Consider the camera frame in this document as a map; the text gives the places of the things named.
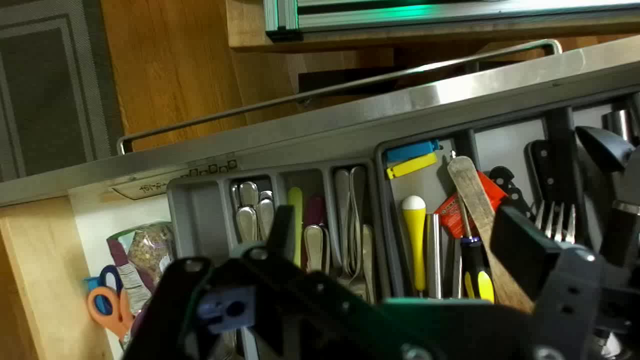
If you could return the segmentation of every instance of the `metal drawer handle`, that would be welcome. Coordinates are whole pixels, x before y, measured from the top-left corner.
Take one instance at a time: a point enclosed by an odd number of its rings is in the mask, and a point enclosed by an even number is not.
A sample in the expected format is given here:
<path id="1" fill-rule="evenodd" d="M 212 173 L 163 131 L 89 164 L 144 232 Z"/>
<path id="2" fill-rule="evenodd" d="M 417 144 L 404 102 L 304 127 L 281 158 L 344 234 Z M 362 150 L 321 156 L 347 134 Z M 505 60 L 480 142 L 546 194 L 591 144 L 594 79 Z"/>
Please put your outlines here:
<path id="1" fill-rule="evenodd" d="M 118 149 L 118 153 L 120 155 L 124 155 L 127 152 L 131 152 L 132 151 L 132 142 L 134 140 L 139 140 L 139 139 L 142 139 L 142 138 L 147 138 L 147 137 L 150 137 L 150 136 L 167 133 L 167 132 L 173 131 L 173 130 L 183 129 L 183 128 L 189 127 L 189 126 L 199 125 L 199 124 L 202 124 L 204 122 L 223 119 L 225 117 L 231 117 L 231 116 L 242 114 L 242 113 L 248 113 L 249 111 L 260 110 L 260 109 L 268 108 L 268 107 L 271 107 L 271 106 L 284 104 L 286 102 L 307 100 L 307 99 L 310 99 L 312 97 L 316 97 L 316 96 L 319 96 L 319 95 L 326 95 L 326 94 L 330 94 L 332 92 L 340 92 L 340 91 L 343 91 L 343 90 L 346 90 L 346 89 L 350 89 L 350 88 L 356 88 L 356 87 L 359 87 L 359 86 L 371 85 L 371 84 L 375 84 L 375 83 L 380 83 L 382 81 L 388 81 L 388 80 L 392 80 L 392 79 L 402 78 L 402 77 L 405 77 L 405 76 L 414 75 L 414 74 L 420 74 L 420 73 L 423 73 L 423 72 L 429 72 L 429 71 L 436 70 L 436 69 L 442 69 L 442 68 L 451 67 L 451 66 L 455 66 L 455 65 L 461 65 L 461 64 L 465 64 L 465 63 L 478 61 L 478 60 L 494 58 L 496 56 L 519 53 L 519 52 L 522 52 L 522 51 L 527 51 L 527 50 L 531 50 L 531 49 L 537 49 L 539 47 L 543 48 L 545 50 L 545 54 L 546 55 L 554 55 L 554 54 L 561 54 L 562 53 L 562 46 L 560 45 L 560 43 L 557 40 L 544 39 L 544 40 L 532 41 L 532 42 L 528 42 L 528 43 L 525 43 L 525 44 L 506 47 L 504 49 L 488 51 L 486 53 L 481 53 L 481 54 L 474 54 L 474 55 L 470 55 L 470 56 L 466 56 L 466 57 L 458 58 L 458 59 L 453 59 L 453 60 L 447 60 L 447 61 L 440 61 L 440 62 L 437 62 L 437 63 L 425 64 L 425 65 L 421 65 L 421 66 L 414 67 L 414 68 L 411 68 L 411 69 L 390 72 L 388 74 L 373 76 L 373 77 L 367 78 L 367 79 L 351 81 L 349 83 L 328 86 L 326 88 L 312 90 L 312 91 L 308 91 L 308 92 L 302 92 L 302 93 L 296 94 L 296 95 L 280 97 L 278 99 L 273 99 L 273 100 L 269 100 L 269 101 L 265 101 L 265 102 L 259 102 L 258 104 L 244 106 L 242 108 L 223 111 L 221 113 L 215 113 L 213 115 L 207 115 L 207 116 L 200 117 L 200 118 L 197 118 L 197 119 L 193 119 L 193 120 L 190 120 L 190 121 L 181 122 L 179 124 L 174 124 L 174 125 L 165 126 L 165 127 L 159 127 L 157 129 L 153 129 L 153 130 L 149 130 L 149 131 L 142 131 L 140 133 L 135 133 L 135 134 L 131 134 L 131 135 L 125 135 L 125 136 L 123 136 L 123 137 L 118 139 L 118 142 L 116 143 L 116 146 L 117 146 L 117 149 Z"/>

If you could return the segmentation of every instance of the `fork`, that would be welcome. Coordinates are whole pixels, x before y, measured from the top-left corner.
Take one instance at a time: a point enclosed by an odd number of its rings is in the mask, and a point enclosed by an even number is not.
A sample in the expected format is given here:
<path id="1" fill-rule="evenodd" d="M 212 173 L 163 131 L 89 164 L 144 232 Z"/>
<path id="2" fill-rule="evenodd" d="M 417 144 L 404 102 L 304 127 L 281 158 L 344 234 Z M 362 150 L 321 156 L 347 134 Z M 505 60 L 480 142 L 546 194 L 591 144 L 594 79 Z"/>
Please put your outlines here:
<path id="1" fill-rule="evenodd" d="M 556 231 L 552 236 L 552 228 L 554 222 L 554 213 L 558 212 L 557 220 L 556 220 Z M 538 213 L 536 214 L 536 227 L 542 230 L 542 220 L 545 213 L 545 201 L 542 200 L 540 203 L 540 207 L 538 208 Z M 569 210 L 569 221 L 567 224 L 567 230 L 563 231 L 563 222 L 564 222 L 564 203 L 560 203 L 560 208 L 556 208 L 556 202 L 551 202 L 551 207 L 549 207 L 549 214 L 547 216 L 547 223 L 545 224 L 545 236 L 547 238 L 553 239 L 557 242 L 562 242 L 563 233 L 564 233 L 564 241 L 568 243 L 575 243 L 575 205 L 571 205 L 571 209 Z"/>

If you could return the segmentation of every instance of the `orange scissors handle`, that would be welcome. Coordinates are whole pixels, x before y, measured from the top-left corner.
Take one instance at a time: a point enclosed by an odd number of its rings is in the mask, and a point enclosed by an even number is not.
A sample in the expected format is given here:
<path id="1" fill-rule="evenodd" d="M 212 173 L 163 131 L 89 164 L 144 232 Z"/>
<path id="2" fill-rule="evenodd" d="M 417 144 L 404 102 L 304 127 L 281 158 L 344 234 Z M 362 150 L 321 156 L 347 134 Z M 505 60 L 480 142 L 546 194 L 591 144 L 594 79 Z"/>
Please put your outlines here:
<path id="1" fill-rule="evenodd" d="M 126 292 L 122 291 L 121 294 L 123 296 L 118 298 L 118 294 L 116 294 L 113 289 L 106 286 L 98 286 L 89 293 L 86 301 L 91 317 L 97 323 L 116 334 L 116 336 L 120 338 L 120 341 L 123 341 L 125 335 L 131 328 L 131 324 L 133 323 L 133 315 L 129 310 L 129 298 L 126 295 Z M 95 298 L 98 295 L 106 297 L 111 303 L 113 311 L 110 315 L 102 314 L 95 307 Z"/>

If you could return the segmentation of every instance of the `red packet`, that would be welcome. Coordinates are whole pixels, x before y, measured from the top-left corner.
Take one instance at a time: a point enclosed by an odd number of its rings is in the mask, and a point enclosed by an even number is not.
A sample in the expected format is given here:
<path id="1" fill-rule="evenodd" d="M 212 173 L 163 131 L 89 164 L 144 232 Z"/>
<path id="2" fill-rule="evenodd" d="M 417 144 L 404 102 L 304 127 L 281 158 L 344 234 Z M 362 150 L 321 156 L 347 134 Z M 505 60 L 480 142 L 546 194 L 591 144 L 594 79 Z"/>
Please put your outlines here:
<path id="1" fill-rule="evenodd" d="M 484 192 L 491 202 L 491 207 L 493 210 L 496 210 L 507 194 L 482 172 L 479 171 L 478 176 L 480 177 L 480 183 L 482 183 Z M 462 218 L 460 217 L 457 192 L 445 200 L 445 202 L 443 202 L 435 212 L 440 214 L 440 223 L 449 229 L 449 233 L 452 236 L 455 238 L 461 238 L 465 235 Z M 469 214 L 467 214 L 467 217 L 469 219 L 471 231 L 473 231 L 476 225 Z"/>

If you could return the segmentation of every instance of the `screw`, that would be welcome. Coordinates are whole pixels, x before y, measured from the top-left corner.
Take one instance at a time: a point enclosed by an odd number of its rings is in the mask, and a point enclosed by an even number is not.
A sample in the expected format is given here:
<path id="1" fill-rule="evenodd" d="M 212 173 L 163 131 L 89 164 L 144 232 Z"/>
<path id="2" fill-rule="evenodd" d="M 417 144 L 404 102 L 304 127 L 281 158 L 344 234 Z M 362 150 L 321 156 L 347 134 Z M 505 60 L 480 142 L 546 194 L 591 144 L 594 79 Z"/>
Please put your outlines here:
<path id="1" fill-rule="evenodd" d="M 187 260 L 184 263 L 184 269 L 187 270 L 187 272 L 199 272 L 200 269 L 202 269 L 202 262 Z"/>
<path id="2" fill-rule="evenodd" d="M 404 344 L 402 346 L 402 358 L 404 360 L 431 360 L 431 354 L 421 347 Z"/>
<path id="3" fill-rule="evenodd" d="M 588 252 L 587 250 L 582 250 L 582 249 L 577 249 L 575 251 L 576 254 L 578 254 L 582 259 L 585 259 L 586 261 L 595 261 L 596 257 Z"/>
<path id="4" fill-rule="evenodd" d="M 252 249 L 249 256 L 254 260 L 265 260 L 269 257 L 269 253 L 261 247 Z"/>
<path id="5" fill-rule="evenodd" d="M 560 351 L 543 345 L 538 345 L 533 349 L 533 357 L 536 360 L 564 360 Z"/>

